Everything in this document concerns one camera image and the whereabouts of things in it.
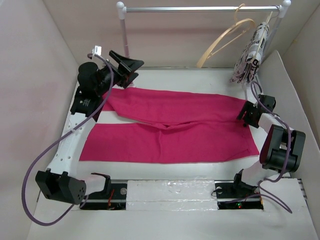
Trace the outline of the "pink trousers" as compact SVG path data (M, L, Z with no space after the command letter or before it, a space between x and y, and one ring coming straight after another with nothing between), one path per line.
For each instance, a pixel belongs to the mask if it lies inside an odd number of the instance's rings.
M237 120L244 103L221 94L113 89L102 110L129 123L97 123L80 160L184 164L257 156L251 130Z

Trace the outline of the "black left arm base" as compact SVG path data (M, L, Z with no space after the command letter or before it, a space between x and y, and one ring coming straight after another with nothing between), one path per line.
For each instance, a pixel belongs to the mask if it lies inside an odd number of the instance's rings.
M104 190L86 196L79 205L81 210L126 210L128 180L109 179Z

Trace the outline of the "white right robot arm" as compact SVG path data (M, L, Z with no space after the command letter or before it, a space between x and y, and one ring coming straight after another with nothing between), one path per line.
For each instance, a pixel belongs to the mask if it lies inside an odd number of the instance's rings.
M246 126L262 128L267 133L259 160L234 176L231 191L237 197L254 192L258 183L269 181L276 174L282 177L294 173L300 166L306 134L289 127L273 113L275 106L274 97L262 94L257 103L245 101L237 116Z

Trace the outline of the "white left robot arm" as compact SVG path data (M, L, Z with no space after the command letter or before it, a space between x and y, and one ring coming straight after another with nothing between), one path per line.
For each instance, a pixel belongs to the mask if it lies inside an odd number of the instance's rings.
M114 66L97 53L88 58L98 58L105 66L99 68L87 61L78 68L78 87L70 108L69 123L65 138L58 141L57 152L45 171L38 171L35 181L46 199L79 205L86 195L94 193L100 198L111 194L110 177L93 173L96 182L91 187L77 179L77 165L89 133L98 121L103 106L113 86L126 89L138 77L137 70L143 60L130 59L111 50L109 56L118 64Z

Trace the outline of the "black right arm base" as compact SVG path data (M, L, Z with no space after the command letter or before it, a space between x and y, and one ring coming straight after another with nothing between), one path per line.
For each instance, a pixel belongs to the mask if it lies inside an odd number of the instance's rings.
M211 196L217 200L218 210L263 210L264 206L257 185L242 181L243 170L233 180L215 180Z

